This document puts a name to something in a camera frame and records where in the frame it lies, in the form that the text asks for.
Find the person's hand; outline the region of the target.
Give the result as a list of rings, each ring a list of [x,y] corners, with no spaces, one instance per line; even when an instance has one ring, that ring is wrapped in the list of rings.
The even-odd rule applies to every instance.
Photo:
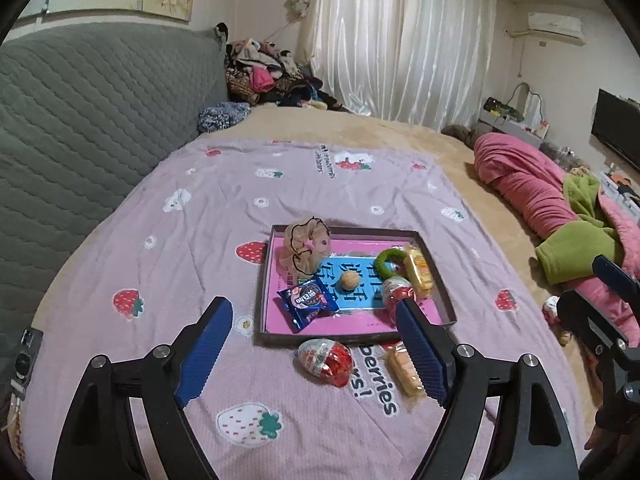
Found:
[[[620,442],[620,435],[617,432],[594,425],[590,437],[584,444],[584,450],[591,451],[600,446],[618,445],[618,442]]]

